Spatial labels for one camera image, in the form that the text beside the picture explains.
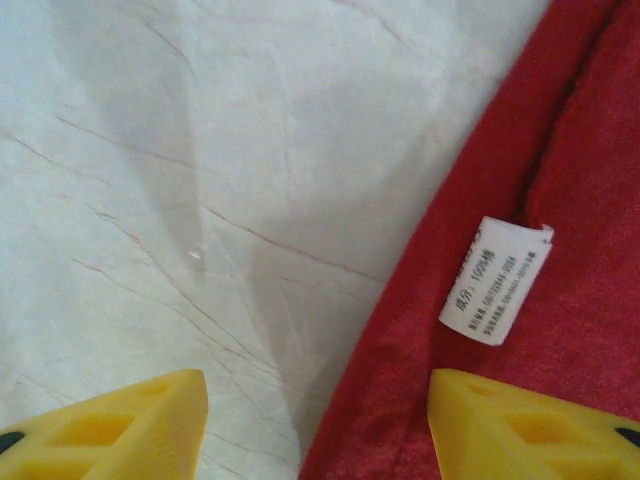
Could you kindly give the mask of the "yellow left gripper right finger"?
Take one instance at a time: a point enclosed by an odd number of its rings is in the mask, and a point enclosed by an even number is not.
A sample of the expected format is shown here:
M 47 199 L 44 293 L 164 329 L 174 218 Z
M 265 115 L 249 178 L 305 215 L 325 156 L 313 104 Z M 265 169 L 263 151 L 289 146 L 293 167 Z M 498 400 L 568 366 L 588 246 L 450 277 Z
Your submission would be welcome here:
M 479 375 L 432 372 L 427 417 L 444 479 L 636 479 L 636 421 Z

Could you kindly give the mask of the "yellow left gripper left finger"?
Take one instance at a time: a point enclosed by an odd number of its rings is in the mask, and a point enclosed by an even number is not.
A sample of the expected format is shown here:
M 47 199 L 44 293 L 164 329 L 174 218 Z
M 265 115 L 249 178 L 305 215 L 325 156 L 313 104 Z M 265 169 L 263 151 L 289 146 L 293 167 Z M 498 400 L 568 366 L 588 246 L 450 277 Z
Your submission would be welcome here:
M 164 374 L 1 430 L 4 479 L 192 479 L 208 417 L 198 369 Z

